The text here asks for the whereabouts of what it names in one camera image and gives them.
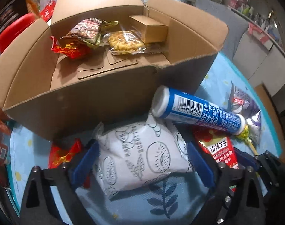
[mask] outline blue tube container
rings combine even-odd
[[[155,92],[151,112],[155,117],[176,122],[205,126],[239,135],[245,118],[185,92],[160,86]]]

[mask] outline barcode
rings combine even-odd
[[[200,118],[203,113],[203,104],[175,95],[173,110]]]
[[[6,149],[2,148],[1,149],[1,154],[0,154],[0,159],[4,159],[6,155]]]

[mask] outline tablecloth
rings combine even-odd
[[[208,100],[223,108],[228,108],[231,82],[247,92],[258,104],[262,116],[261,154],[269,150],[275,156],[282,152],[275,129],[262,102],[253,88],[234,64],[222,53],[218,53],[210,70],[195,93],[196,96]],[[73,142],[79,137],[85,144],[92,131],[80,133],[65,141]],[[240,150],[252,154],[249,148],[235,137],[231,138],[233,145]],[[11,164],[8,167],[10,184],[14,191],[14,200],[21,205],[23,192],[31,168],[35,165],[42,169],[48,168],[48,158],[51,142],[44,140],[21,125],[16,125],[10,139]],[[159,193],[153,186],[131,191],[120,192],[112,200],[104,197],[98,183],[91,177],[91,188],[76,189],[82,204],[97,224],[133,225],[148,222],[150,224],[190,224],[202,207],[208,189],[205,188],[197,173],[173,174],[156,184],[164,190]],[[56,187],[52,187],[55,203],[62,220],[72,224],[61,202]]]

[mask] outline open cardboard box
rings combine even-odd
[[[131,15],[149,16],[168,26],[168,52],[140,54],[134,64],[96,73],[95,60],[104,60],[107,67],[119,62],[108,64],[106,52],[98,54],[101,59],[72,61],[51,51],[50,36],[66,35],[83,19],[119,21],[127,30]],[[58,0],[50,27],[37,20],[1,54],[0,107],[48,140],[100,121],[140,115],[150,109],[161,84],[193,94],[227,33],[226,24],[217,18],[174,0],[149,0],[146,6],[141,0]],[[79,72],[86,76],[79,79]]]

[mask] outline white bread package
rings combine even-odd
[[[93,173],[109,198],[118,191],[160,181],[173,172],[193,170],[186,144],[170,121],[149,114],[146,122],[103,131],[100,123],[94,136],[100,156]]]

